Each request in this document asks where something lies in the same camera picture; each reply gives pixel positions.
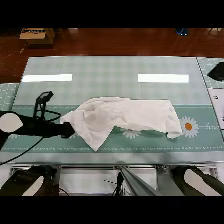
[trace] tabletop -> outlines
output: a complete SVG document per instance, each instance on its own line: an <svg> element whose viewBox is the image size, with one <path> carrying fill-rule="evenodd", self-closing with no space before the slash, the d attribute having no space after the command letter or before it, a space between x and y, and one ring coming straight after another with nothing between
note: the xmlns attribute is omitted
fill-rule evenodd
<svg viewBox="0 0 224 224"><path fill-rule="evenodd" d="M80 136L44 139L20 163L152 164L224 161L221 131L195 57L62 56L31 57L27 75L72 74L71 81L21 82L12 110L32 116L36 98L44 91L54 96L48 108L62 115L93 97L169 99L181 121L191 130L174 140L159 132L114 128L94 152ZM139 83L138 74L189 75L188 83ZM11 135L1 160L21 153L38 137Z"/></svg>

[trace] wire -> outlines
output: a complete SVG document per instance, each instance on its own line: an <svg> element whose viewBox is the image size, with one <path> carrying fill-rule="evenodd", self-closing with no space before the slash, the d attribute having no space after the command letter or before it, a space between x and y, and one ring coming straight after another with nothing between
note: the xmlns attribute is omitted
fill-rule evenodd
<svg viewBox="0 0 224 224"><path fill-rule="evenodd" d="M9 163L17 158L19 158L20 156L24 155L25 153L27 153L28 151L30 151L33 147L35 147L38 143L40 143L42 140L44 139L44 137L42 137L40 140L38 140L34 145L32 145L29 149L27 149L26 151L24 151L23 153L19 154L18 156L12 158L12 159L9 159L9 160L6 160L5 162L2 162L0 163L0 166L6 164L6 163Z"/></svg>
<svg viewBox="0 0 224 224"><path fill-rule="evenodd" d="M58 188L60 191L63 191L67 196L70 196L64 189L62 189L62 188Z"/></svg>

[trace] brown floor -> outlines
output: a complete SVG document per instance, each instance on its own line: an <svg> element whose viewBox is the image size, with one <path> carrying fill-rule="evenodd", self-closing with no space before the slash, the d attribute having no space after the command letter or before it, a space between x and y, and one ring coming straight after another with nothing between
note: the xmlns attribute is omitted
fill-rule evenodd
<svg viewBox="0 0 224 224"><path fill-rule="evenodd" d="M154 55L224 58L224 29L80 28L57 33L51 48L31 49L19 39L21 29L0 32L0 83L19 82L28 57L71 55Z"/></svg>

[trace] white towel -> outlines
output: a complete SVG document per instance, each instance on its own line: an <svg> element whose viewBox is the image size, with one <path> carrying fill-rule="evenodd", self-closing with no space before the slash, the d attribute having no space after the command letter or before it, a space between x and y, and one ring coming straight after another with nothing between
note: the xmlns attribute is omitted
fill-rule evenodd
<svg viewBox="0 0 224 224"><path fill-rule="evenodd" d="M94 150L104 143L114 126L130 130L155 130L168 138L182 135L180 121L169 100L93 98L61 117Z"/></svg>

